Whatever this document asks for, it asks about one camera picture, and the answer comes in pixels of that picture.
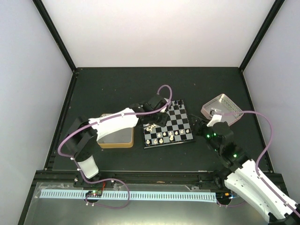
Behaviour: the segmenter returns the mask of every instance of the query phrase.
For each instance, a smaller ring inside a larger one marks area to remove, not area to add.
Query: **black table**
[[[127,67],[81,68],[65,116],[60,142],[78,116],[96,118],[103,113],[119,112],[133,103],[149,100],[163,84],[173,90],[173,99],[182,98],[187,112],[200,115],[201,107],[221,93],[226,94],[242,110],[253,110],[251,99],[237,67]],[[161,95],[168,97],[168,89]],[[231,126],[236,143],[253,159],[264,144],[254,115],[244,115]],[[214,171],[221,169],[215,152],[208,150],[205,140],[144,149],[143,130],[135,127],[134,146],[129,149],[104,149],[95,143],[94,155],[101,171]],[[74,163],[56,155],[53,170],[75,170]],[[263,171],[271,170],[268,157],[260,163]]]

